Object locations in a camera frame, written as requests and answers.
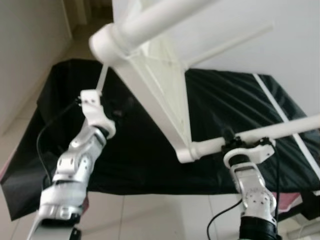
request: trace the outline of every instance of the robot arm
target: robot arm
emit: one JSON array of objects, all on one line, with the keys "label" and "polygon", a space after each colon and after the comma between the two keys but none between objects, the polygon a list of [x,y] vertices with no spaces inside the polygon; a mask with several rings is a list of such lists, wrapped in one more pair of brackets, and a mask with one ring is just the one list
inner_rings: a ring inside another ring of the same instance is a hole
[{"label": "robot arm", "polygon": [[97,90],[82,91],[81,106],[87,125],[58,159],[52,185],[41,193],[28,240],[80,239],[74,225],[83,213],[90,175],[107,139],[116,131],[114,122],[105,116]]},{"label": "robot arm", "polygon": [[272,216],[276,199],[266,188],[257,167],[271,155],[275,141],[263,138],[255,147],[248,146],[239,137],[224,146],[224,164],[229,168],[237,191],[242,195],[244,212],[241,215],[239,239],[278,240],[277,222]]}]

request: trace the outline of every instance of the black fabric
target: black fabric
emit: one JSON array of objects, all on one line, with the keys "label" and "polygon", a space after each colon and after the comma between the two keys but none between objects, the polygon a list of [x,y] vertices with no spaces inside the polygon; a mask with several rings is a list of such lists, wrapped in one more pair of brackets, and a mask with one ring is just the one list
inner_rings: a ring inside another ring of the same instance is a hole
[{"label": "black fabric", "polygon": [[302,192],[301,197],[304,206],[301,214],[308,220],[320,217],[320,196],[313,192]]},{"label": "black fabric", "polygon": [[[38,108],[1,180],[11,218],[37,209],[41,193],[41,168],[36,153],[37,134],[49,120],[71,103],[83,89],[94,89],[102,65],[90,60],[69,60],[52,68],[38,99]],[[252,74],[190,69],[185,73],[193,141],[220,137],[226,127],[235,133],[280,123],[281,118]],[[305,114],[277,82],[260,75],[290,120]],[[89,191],[109,194],[235,193],[221,153],[181,164],[157,125],[111,69],[103,89],[103,106],[116,120],[116,135],[107,142],[95,163]],[[59,119],[45,134],[43,152],[54,170],[59,155],[80,131],[84,116],[79,107]],[[318,131],[301,134],[315,159],[320,156]],[[276,145],[281,160],[282,192],[315,191],[320,182],[292,137]],[[276,159],[259,168],[267,187],[276,189]]]}]

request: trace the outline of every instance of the wire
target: wire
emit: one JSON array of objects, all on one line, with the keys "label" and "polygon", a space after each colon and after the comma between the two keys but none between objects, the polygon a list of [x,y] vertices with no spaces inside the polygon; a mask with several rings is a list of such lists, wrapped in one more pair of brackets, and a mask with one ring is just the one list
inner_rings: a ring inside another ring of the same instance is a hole
[{"label": "wire", "polygon": [[280,157],[276,147],[271,144],[276,156],[276,207],[274,210],[274,218],[278,229],[279,220],[279,204],[280,204]]},{"label": "wire", "polygon": [[68,112],[74,105],[78,105],[79,104],[79,99],[75,99],[72,103],[70,103],[67,107],[65,107],[65,109],[63,109],[60,113],[58,113],[57,116],[55,116],[54,118],[52,118],[39,132],[38,137],[36,138],[36,151],[38,153],[38,157],[39,160],[42,164],[42,167],[45,171],[45,174],[48,178],[49,184],[52,184],[52,176],[51,173],[49,171],[49,167],[46,164],[46,162],[43,159],[43,153],[41,150],[41,146],[40,146],[40,141],[41,141],[41,137],[43,136],[44,132],[48,129],[48,127],[50,127],[57,119],[59,119],[62,115],[64,115],[66,112]]},{"label": "wire", "polygon": [[234,209],[234,208],[235,208],[236,206],[238,206],[240,203],[242,203],[242,199],[241,199],[240,201],[238,201],[236,204],[232,205],[231,207],[229,207],[229,208],[227,208],[227,209],[219,212],[217,215],[215,215],[215,216],[210,220],[210,222],[208,223],[208,226],[206,227],[206,235],[207,235],[207,237],[208,237],[208,240],[211,240],[210,234],[209,234],[209,229],[210,229],[210,225],[213,223],[213,221],[214,221],[217,217],[219,217],[220,215],[222,215],[222,214],[230,211],[231,209]]}]

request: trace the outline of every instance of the tiled floor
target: tiled floor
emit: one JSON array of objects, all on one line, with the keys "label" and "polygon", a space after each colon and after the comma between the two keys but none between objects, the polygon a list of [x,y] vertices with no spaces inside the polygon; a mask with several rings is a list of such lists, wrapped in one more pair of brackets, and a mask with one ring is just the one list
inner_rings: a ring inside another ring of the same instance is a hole
[{"label": "tiled floor", "polygon": [[[62,60],[69,58],[94,59],[88,38],[105,20],[79,27],[74,42]],[[0,168],[19,143],[36,109],[41,87],[30,97],[22,112],[5,135],[0,137]],[[134,195],[118,196],[89,193],[90,208],[81,219],[84,240],[206,240],[206,227],[213,215],[236,203],[238,195]],[[213,240],[236,240],[240,225],[241,207],[219,217],[211,226]],[[0,193],[0,239],[24,240],[35,214],[10,222],[2,192]],[[298,228],[292,219],[280,224],[279,232]],[[320,235],[313,237],[320,240]]]}]

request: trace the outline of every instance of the white plastic pipe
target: white plastic pipe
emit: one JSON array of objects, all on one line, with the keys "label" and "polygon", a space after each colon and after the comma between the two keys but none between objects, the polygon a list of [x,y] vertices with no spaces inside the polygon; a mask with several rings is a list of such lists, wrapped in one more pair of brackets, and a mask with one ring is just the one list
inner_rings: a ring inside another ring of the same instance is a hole
[{"label": "white plastic pipe", "polygon": [[215,0],[162,0],[118,26],[123,40],[137,47]]},{"label": "white plastic pipe", "polygon": [[[236,136],[240,136],[247,143],[255,143],[264,137],[280,139],[319,128],[320,114],[240,132]],[[190,151],[195,159],[200,159],[203,156],[220,152],[221,147],[225,144],[224,138],[218,137],[206,141],[193,142]]]},{"label": "white plastic pipe", "polygon": [[188,68],[190,68],[193,65],[199,64],[201,62],[204,62],[205,60],[211,59],[212,57],[219,55],[229,49],[232,49],[244,42],[247,42],[251,39],[257,38],[265,33],[268,33],[270,31],[272,31],[274,29],[274,24],[273,23],[269,23],[266,25],[263,25],[261,27],[259,27],[258,29],[251,31],[249,33],[237,36],[229,41],[224,42],[223,44],[212,48],[209,51],[206,51],[203,54],[200,54],[190,60],[187,60],[185,62],[185,65]]},{"label": "white plastic pipe", "polygon": [[290,240],[300,239],[312,234],[320,233],[320,221],[311,223],[307,226],[302,226],[297,230],[293,230],[287,233],[287,236]]},{"label": "white plastic pipe", "polygon": [[98,91],[100,91],[101,93],[102,93],[102,90],[103,90],[104,85],[105,85],[108,68],[109,68],[109,67],[108,67],[106,64],[104,64],[104,65],[102,66],[102,69],[101,69],[101,72],[100,72],[100,77],[99,77],[98,83],[97,83],[97,85],[96,85],[96,89],[97,89]]}]

